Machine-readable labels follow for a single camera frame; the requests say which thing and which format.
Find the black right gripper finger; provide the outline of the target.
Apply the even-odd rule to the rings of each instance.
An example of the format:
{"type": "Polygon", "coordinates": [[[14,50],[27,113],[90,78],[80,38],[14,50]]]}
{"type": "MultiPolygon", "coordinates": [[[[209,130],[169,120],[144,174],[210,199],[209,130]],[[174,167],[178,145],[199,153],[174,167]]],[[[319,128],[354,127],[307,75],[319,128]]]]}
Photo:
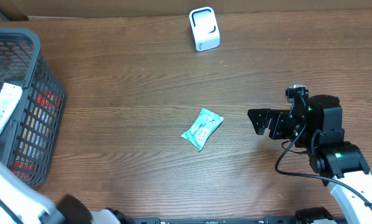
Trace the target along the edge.
{"type": "Polygon", "coordinates": [[[248,117],[251,122],[256,125],[268,125],[271,119],[272,109],[261,108],[261,109],[250,109],[248,110],[248,117]]]}
{"type": "Polygon", "coordinates": [[[259,121],[254,121],[253,126],[254,130],[257,135],[263,135],[265,132],[265,129],[269,127],[271,120],[270,119],[264,119],[259,121]]]}

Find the teal wet wipes pack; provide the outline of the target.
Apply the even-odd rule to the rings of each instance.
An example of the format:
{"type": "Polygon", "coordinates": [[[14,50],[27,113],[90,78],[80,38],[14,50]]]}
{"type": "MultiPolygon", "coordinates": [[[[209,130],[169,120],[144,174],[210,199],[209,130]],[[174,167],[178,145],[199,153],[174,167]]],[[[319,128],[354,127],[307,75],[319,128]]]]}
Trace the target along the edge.
{"type": "Polygon", "coordinates": [[[207,139],[215,132],[223,120],[223,117],[208,109],[202,108],[198,118],[181,137],[188,140],[201,151],[207,139]]]}

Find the white cosmetic tube gold cap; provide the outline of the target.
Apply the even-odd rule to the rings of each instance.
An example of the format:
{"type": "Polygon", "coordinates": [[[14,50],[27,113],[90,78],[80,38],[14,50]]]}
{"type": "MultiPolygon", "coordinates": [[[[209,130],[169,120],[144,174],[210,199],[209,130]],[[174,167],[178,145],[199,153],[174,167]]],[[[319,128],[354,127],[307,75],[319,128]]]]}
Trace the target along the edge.
{"type": "Polygon", "coordinates": [[[4,83],[0,91],[0,135],[22,96],[22,87],[4,83]]]}

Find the grey plastic mesh basket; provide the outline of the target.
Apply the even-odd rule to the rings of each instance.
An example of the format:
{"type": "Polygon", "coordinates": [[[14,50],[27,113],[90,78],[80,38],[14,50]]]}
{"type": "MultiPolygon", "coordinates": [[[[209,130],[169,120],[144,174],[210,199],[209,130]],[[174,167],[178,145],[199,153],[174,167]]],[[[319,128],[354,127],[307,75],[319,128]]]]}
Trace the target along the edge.
{"type": "Polygon", "coordinates": [[[40,187],[49,174],[66,93],[30,29],[0,27],[0,91],[5,83],[20,86],[22,95],[0,134],[0,161],[26,185],[40,187]]]}

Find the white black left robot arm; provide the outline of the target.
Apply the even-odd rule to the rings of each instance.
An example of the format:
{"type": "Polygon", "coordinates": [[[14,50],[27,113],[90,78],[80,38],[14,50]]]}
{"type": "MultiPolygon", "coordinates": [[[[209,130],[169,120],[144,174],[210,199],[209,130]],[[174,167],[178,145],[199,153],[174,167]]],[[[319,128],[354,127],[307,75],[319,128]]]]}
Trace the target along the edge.
{"type": "Polygon", "coordinates": [[[131,223],[118,210],[91,211],[66,195],[58,204],[23,183],[0,162],[0,223],[131,223]]]}

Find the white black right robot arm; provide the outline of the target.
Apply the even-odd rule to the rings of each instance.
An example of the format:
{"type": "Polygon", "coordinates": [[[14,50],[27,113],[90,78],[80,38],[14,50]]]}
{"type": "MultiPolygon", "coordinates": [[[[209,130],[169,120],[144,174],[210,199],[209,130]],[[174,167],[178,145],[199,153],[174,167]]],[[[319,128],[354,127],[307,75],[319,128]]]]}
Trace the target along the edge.
{"type": "Polygon", "coordinates": [[[290,97],[289,110],[270,108],[247,112],[256,134],[269,129],[273,140],[290,142],[274,168],[282,175],[320,179],[339,204],[348,223],[372,223],[372,175],[360,148],[344,140],[342,107],[336,96],[290,97]],[[305,149],[313,174],[280,170],[292,147],[305,149]]]}

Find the white barcode scanner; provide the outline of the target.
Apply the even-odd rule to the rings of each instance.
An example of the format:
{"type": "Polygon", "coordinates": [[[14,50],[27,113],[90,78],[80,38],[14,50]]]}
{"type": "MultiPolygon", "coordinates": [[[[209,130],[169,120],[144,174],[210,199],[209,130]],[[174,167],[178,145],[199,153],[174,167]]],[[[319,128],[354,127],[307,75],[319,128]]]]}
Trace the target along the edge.
{"type": "Polygon", "coordinates": [[[188,18],[197,52],[214,49],[220,45],[220,31],[211,7],[194,9],[188,18]]]}

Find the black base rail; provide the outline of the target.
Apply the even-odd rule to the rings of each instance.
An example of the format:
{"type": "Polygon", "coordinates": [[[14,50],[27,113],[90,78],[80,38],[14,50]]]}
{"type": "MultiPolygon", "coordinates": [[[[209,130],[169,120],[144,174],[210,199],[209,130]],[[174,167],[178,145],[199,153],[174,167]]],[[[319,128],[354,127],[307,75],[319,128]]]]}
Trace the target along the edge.
{"type": "Polygon", "coordinates": [[[135,224],[297,224],[296,217],[266,216],[264,218],[201,218],[201,219],[160,219],[157,217],[132,218],[135,224]]]}

